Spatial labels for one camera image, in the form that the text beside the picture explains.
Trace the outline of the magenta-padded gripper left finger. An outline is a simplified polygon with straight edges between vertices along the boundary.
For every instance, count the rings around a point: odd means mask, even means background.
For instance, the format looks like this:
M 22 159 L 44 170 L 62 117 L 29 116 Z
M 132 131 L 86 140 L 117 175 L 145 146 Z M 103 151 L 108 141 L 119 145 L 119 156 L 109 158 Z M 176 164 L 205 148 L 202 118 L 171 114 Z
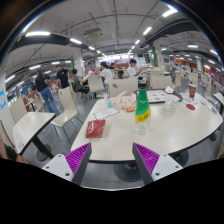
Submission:
M 91 153 L 91 144 L 84 144 L 66 155 L 57 154 L 43 170 L 80 185 Z

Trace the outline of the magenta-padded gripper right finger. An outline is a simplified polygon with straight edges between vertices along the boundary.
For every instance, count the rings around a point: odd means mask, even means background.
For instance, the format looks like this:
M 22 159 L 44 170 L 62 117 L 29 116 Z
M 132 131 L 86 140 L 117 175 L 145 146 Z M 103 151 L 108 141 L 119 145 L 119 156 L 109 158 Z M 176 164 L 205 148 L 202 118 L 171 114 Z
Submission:
M 182 169 L 168 154 L 161 154 L 134 143 L 132 153 L 145 185 L 164 178 Z

